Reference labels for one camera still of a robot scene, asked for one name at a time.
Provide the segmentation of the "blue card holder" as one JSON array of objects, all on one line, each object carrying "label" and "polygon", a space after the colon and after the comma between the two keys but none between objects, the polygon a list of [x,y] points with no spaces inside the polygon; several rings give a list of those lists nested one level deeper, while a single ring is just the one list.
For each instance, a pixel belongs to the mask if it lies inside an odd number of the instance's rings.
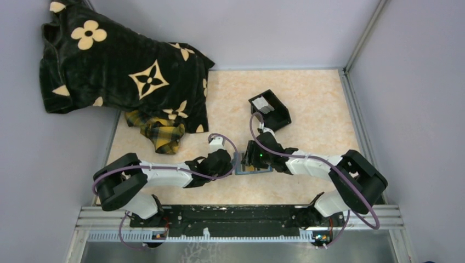
[{"label": "blue card holder", "polygon": [[239,160],[239,164],[235,167],[234,174],[235,175],[252,175],[252,174],[261,174],[261,173],[271,173],[273,171],[271,166],[268,166],[267,168],[257,168],[254,166],[246,166],[241,163],[242,159],[245,156],[245,152],[239,152],[238,154],[234,154],[234,159],[233,163],[236,162],[236,160]]}]

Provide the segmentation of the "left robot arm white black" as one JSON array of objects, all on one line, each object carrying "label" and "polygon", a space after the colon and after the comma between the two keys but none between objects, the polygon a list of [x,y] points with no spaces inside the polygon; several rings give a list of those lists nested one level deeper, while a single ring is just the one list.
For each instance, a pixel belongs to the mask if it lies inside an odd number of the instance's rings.
[{"label": "left robot arm white black", "polygon": [[165,213],[158,198],[144,193],[144,188],[201,187],[230,175],[234,165],[224,149],[179,164],[149,163],[140,160],[135,153],[128,153],[94,174],[92,190],[102,210],[124,209],[156,227],[163,223]]}]

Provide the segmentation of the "black card box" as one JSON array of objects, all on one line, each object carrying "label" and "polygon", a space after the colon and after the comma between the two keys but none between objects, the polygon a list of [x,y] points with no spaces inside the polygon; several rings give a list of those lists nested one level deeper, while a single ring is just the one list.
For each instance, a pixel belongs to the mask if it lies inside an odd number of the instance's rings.
[{"label": "black card box", "polygon": [[259,112],[267,128],[274,132],[292,123],[288,108],[268,89],[248,100],[251,113]]}]

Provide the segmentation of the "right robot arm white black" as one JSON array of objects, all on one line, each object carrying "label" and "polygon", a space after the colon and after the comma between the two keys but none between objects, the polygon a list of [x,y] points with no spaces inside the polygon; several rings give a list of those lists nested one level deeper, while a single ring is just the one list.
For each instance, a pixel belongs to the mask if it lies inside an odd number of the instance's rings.
[{"label": "right robot arm white black", "polygon": [[388,186],[386,178],[356,150],[333,156],[310,154],[298,148],[282,147],[271,132],[261,133],[248,142],[241,163],[332,182],[335,190],[320,194],[310,204],[309,220],[316,226],[324,225],[333,214],[347,210],[370,213]]}]

